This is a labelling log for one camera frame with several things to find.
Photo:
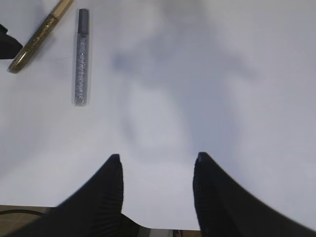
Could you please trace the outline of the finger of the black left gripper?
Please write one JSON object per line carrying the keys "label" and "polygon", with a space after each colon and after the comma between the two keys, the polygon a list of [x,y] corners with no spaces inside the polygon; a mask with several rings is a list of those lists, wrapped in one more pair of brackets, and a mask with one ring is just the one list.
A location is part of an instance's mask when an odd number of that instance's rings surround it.
{"label": "finger of the black left gripper", "polygon": [[0,25],[0,59],[14,59],[23,48],[22,44],[7,32],[8,29]]}

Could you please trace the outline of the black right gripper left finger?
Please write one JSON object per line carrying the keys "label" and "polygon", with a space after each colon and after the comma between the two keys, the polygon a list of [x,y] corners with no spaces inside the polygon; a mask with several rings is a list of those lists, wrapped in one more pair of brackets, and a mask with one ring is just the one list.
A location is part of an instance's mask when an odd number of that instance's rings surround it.
{"label": "black right gripper left finger", "polygon": [[117,237],[123,203],[123,171],[118,154],[67,200],[13,231],[11,237]]}

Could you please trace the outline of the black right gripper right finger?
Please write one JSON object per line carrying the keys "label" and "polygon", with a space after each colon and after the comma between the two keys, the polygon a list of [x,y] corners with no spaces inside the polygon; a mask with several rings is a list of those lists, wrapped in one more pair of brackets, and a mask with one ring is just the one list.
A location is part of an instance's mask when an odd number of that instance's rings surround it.
{"label": "black right gripper right finger", "polygon": [[314,237],[232,179],[206,152],[197,156],[194,205],[203,237]]}

